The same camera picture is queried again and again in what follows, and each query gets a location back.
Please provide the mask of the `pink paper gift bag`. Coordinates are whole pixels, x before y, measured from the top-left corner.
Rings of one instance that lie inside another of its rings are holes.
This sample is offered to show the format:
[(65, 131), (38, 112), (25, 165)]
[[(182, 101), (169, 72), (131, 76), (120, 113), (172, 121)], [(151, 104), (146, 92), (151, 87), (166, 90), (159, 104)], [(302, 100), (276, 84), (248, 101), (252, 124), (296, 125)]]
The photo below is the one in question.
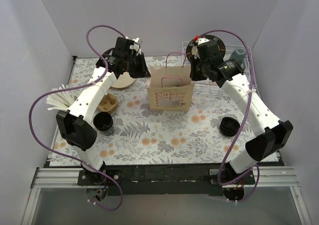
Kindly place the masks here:
[(194, 82), (190, 79), (191, 67), (152, 66), (147, 80), (150, 110), (188, 112), (191, 107)]

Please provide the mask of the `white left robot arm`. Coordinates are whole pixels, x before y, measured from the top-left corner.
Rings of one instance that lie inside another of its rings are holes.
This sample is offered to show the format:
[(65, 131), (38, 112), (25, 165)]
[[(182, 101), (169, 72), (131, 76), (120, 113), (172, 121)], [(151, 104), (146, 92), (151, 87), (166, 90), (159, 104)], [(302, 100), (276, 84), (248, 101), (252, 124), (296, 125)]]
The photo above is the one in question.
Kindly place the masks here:
[(74, 147), (81, 165), (89, 171), (89, 179), (95, 185), (105, 182), (106, 173), (101, 170), (103, 161), (95, 147), (97, 129), (93, 124), (94, 113), (107, 90), (123, 73), (131, 78), (149, 78), (139, 37), (118, 37), (115, 47), (104, 52), (96, 62), (93, 74), (73, 104), (66, 111), (59, 110), (56, 120), (61, 137)]

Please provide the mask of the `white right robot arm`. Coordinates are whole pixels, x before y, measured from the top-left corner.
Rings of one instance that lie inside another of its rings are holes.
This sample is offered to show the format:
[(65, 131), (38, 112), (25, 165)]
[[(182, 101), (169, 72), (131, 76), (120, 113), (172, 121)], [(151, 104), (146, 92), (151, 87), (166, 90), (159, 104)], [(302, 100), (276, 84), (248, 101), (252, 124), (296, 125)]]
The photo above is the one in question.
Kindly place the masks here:
[(244, 114), (243, 121), (253, 129), (255, 138), (246, 142), (245, 149), (234, 159), (221, 165), (218, 175), (221, 181), (236, 184), (255, 164), (285, 146), (293, 125), (272, 113), (253, 90), (242, 65), (248, 53), (233, 52), (224, 60), (225, 52), (224, 42), (209, 35), (194, 38), (186, 48), (186, 57), (191, 65), (191, 80), (215, 82), (235, 102)]

